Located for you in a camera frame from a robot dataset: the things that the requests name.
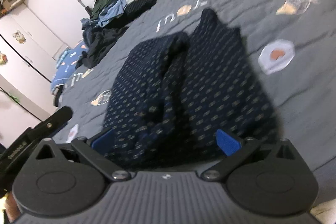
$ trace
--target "folded cloth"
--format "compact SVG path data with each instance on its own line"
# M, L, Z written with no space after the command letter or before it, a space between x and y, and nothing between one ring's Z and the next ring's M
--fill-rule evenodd
M132 169L181 165L223 155L218 129L272 142L276 128L240 30L205 9L189 37L150 39L129 53L104 120L106 157Z
M87 52L82 52L82 58L77 62L76 69L82 64L88 69L98 65L127 29L124 27L95 31L92 34L89 49Z
M121 16L124 13L126 4L126 0L118 0L116 3L112 3L107 8L104 8L99 14L98 26L104 27L114 18Z
M118 0L96 0L94 3L94 7L92 10L92 14L90 16L91 20L98 19L100 12L106 8L107 6L113 5Z

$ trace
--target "bed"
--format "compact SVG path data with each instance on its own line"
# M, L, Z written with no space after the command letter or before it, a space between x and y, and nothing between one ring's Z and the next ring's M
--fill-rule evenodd
M292 141L319 181L317 202L335 198L336 1L302 0L294 12L283 7L285 2L157 0L132 22L96 67L81 66L68 80L61 106L70 106L73 118L54 140L66 142L76 124L79 136L90 138L99 133L111 87L129 52L150 38L181 30L191 33L202 10L211 7L222 22L241 28L250 64L276 108L281 135ZM293 42L295 56L285 69L266 75L258 58L263 48L277 39Z

